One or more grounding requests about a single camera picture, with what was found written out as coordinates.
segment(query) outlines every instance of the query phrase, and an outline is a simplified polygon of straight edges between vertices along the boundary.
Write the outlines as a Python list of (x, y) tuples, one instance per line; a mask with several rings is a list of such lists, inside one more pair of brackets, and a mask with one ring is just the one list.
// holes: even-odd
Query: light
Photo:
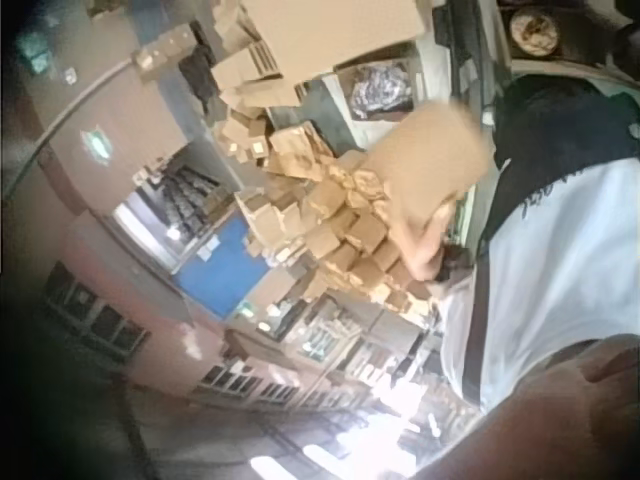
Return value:
[(282, 312), (280, 311), (280, 309), (273, 303), (267, 306), (267, 315), (269, 315), (270, 317), (279, 317), (281, 314)]
[(182, 236), (182, 234), (180, 233), (180, 230), (175, 225), (172, 225), (167, 230), (167, 237), (169, 237), (171, 240), (178, 241), (178, 240), (180, 240), (181, 236)]
[(341, 480), (355, 479), (354, 475), (351, 475), (343, 462), (327, 452), (324, 448), (318, 445), (307, 445), (302, 449), (303, 453), (313, 460), (315, 463), (324, 468), (327, 472), (335, 475)]
[(82, 141), (91, 151), (93, 158), (99, 163), (106, 165), (111, 158), (113, 147), (111, 142), (99, 128), (92, 132), (81, 132)]
[(254, 457), (249, 464), (264, 480), (298, 480), (271, 457)]

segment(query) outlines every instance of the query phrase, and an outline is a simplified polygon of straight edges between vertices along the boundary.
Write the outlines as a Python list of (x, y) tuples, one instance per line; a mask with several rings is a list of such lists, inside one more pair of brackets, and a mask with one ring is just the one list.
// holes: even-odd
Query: white t-shirt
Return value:
[[(483, 410), (562, 348), (640, 334), (639, 185), (637, 159), (590, 167), (520, 205), (495, 234)], [(475, 270), (441, 303), (443, 370), (460, 396), (474, 285)]]

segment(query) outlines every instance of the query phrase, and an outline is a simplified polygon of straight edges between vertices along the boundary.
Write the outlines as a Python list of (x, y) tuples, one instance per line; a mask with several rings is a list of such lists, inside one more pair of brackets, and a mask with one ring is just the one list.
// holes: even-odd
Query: wall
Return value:
[[(54, 68), (43, 75), (32, 76), (26, 69), (21, 74), (46, 127), (91, 83), (129, 58), (139, 43), (125, 11), (92, 21), (85, 0), (48, 0), (39, 11), (38, 31), (47, 37)], [(77, 72), (74, 85), (64, 82), (67, 68)]]
[[(26, 91), (42, 125), (51, 122), (92, 82), (139, 48), (126, 13), (91, 21), (81, 0), (47, 5), (59, 22), (45, 29), (55, 59), (54, 68), (33, 76), (21, 69)], [(62, 78), (73, 67), (74, 85)], [(99, 128), (113, 146), (108, 164), (97, 162), (83, 144), (81, 133)], [(71, 114), (51, 139), (64, 171), (88, 205), (109, 214), (133, 191), (132, 176), (144, 165), (155, 165), (187, 143), (155, 82), (143, 85), (128, 67)]]
[(2, 206), (5, 298), (29, 301), (40, 295), (75, 218), (35, 165)]
[(130, 378), (186, 395), (220, 362), (216, 318), (154, 277), (85, 213), (72, 225), (62, 261), (122, 315), (150, 332), (128, 365)]

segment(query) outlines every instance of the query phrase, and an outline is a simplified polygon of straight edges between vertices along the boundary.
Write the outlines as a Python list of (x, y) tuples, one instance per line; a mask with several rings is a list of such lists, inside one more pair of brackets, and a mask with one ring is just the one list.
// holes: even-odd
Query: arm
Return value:
[(634, 478), (624, 475), (640, 463), (639, 375), (640, 337), (598, 342), (525, 379), (415, 478)]

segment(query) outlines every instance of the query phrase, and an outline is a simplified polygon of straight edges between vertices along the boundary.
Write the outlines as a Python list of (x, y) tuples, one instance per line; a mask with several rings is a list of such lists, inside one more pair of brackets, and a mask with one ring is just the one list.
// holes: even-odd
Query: pink wall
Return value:
[(74, 222), (62, 260), (79, 281), (150, 332), (128, 365), (134, 382), (186, 395), (221, 362), (216, 319), (149, 273), (90, 214)]

